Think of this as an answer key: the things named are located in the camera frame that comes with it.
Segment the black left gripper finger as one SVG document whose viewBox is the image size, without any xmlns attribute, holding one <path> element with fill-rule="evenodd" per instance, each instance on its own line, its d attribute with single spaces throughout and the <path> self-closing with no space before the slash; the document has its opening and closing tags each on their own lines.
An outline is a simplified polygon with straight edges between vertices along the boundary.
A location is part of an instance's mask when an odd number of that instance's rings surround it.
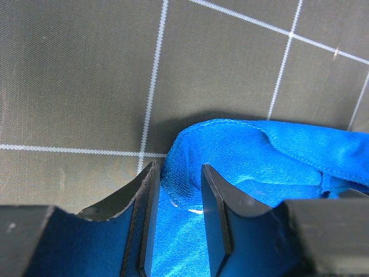
<svg viewBox="0 0 369 277">
<path fill-rule="evenodd" d="M 149 276 L 159 185 L 160 166 L 150 162 L 76 215 L 54 207 L 25 276 Z"/>
</svg>

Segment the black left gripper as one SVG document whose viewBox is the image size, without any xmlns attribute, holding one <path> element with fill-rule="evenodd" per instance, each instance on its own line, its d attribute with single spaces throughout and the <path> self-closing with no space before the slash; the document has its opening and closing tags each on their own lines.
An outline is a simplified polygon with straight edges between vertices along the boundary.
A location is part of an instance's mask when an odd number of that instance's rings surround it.
<svg viewBox="0 0 369 277">
<path fill-rule="evenodd" d="M 211 276 L 368 275 L 367 200 L 298 199 L 273 208 L 209 164 L 201 190 Z M 25 276 L 54 207 L 1 207 L 2 276 Z"/>
</svg>

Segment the blue towel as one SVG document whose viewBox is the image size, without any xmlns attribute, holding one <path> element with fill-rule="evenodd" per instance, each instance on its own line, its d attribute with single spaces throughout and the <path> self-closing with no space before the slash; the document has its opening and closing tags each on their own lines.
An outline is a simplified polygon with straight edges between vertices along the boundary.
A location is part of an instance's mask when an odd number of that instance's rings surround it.
<svg viewBox="0 0 369 277">
<path fill-rule="evenodd" d="M 181 131 L 160 174 L 152 276 L 209 276 L 201 167 L 276 206 L 368 191 L 368 135 L 276 121 L 214 119 Z"/>
</svg>

